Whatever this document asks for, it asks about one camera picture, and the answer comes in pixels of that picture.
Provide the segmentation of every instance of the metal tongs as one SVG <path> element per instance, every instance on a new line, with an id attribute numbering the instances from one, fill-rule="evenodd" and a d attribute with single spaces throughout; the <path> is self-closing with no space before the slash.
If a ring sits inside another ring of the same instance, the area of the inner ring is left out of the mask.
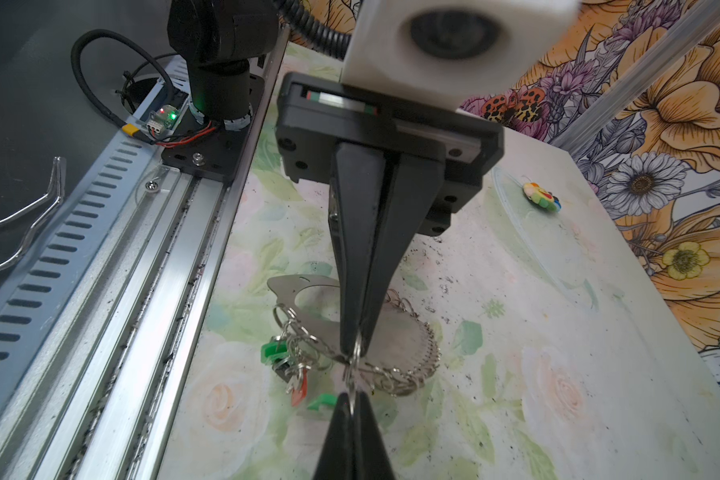
<path id="1" fill-rule="evenodd" d="M 344 371 L 347 391 L 338 396 L 314 480 L 394 480 L 368 394 L 358 389 L 360 337 Z"/>
<path id="2" fill-rule="evenodd" d="M 61 203 L 64 201 L 64 177 L 66 174 L 66 167 L 66 159 L 62 157 L 54 157 L 54 164 L 50 170 L 50 182 L 48 183 L 48 189 L 46 190 L 45 195 L 0 220 L 1 228 L 16 220 L 20 216 L 25 215 L 35 207 L 44 204 L 49 198 L 53 198 L 53 201 L 48 208 L 46 208 L 45 211 L 40 214 L 34 222 L 32 222 L 32 225 L 30 225 L 27 231 L 24 232 L 24 236 L 21 238 L 21 243 L 19 244 L 19 248 L 16 252 L 6 261 L 0 263 L 0 271 L 12 267 L 21 260 L 21 257 L 27 253 L 27 250 L 29 250 L 29 247 L 32 245 L 32 240 L 34 240 L 34 237 L 38 233 L 39 229 L 45 224 L 45 222 L 48 221 L 53 212 L 61 206 Z"/>

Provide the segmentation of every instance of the white floral table surface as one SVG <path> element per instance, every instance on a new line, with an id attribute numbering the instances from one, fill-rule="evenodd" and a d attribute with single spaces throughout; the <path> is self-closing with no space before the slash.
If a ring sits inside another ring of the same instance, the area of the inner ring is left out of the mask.
<path id="1" fill-rule="evenodd" d="M 281 75 L 338 79 L 341 64 L 289 45 Z M 338 393 L 310 374 L 290 405 L 260 362 L 278 333 L 270 276 L 335 276 L 328 188 L 283 177 L 269 107 L 161 479 L 311 478 Z M 441 366 L 412 396 L 376 392 L 398 478 L 720 478 L 720 389 L 565 153 L 507 130 L 501 168 L 560 198 L 560 245 L 578 280 L 528 254 L 491 175 L 435 239 L 416 236 L 391 287 L 435 329 Z"/>

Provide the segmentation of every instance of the camera lens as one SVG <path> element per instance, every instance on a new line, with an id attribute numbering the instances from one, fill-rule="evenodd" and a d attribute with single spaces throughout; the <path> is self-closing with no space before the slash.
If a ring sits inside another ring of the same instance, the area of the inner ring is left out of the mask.
<path id="1" fill-rule="evenodd" d="M 487 51 L 496 42 L 496 22 L 475 13 L 435 10 L 411 22 L 411 38 L 424 52 L 446 60 L 464 60 Z"/>

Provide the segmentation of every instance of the green plastic piece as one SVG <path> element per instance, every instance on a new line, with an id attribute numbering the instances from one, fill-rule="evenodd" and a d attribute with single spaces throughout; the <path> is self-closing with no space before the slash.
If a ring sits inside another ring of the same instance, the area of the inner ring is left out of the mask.
<path id="1" fill-rule="evenodd" d="M 312 402 L 307 406 L 307 409 L 317 411 L 320 409 L 320 405 L 327 405 L 333 408 L 336 407 L 337 401 L 338 398 L 336 398 L 335 395 L 331 395 L 330 393 L 323 393 L 318 398 L 312 400 Z"/>
<path id="2" fill-rule="evenodd" d="M 284 342 L 269 342 L 262 345 L 262 363 L 272 363 L 288 356 Z"/>

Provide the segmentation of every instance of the colorful flower pin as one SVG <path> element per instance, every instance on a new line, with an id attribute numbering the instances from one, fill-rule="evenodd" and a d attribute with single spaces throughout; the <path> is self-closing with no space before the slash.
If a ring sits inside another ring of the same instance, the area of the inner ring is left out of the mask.
<path id="1" fill-rule="evenodd" d="M 559 212 L 560 208 L 562 208 L 557 197 L 552 195 L 552 192 L 539 187 L 538 184 L 523 185 L 523 193 L 528 197 L 528 200 L 550 212 Z"/>

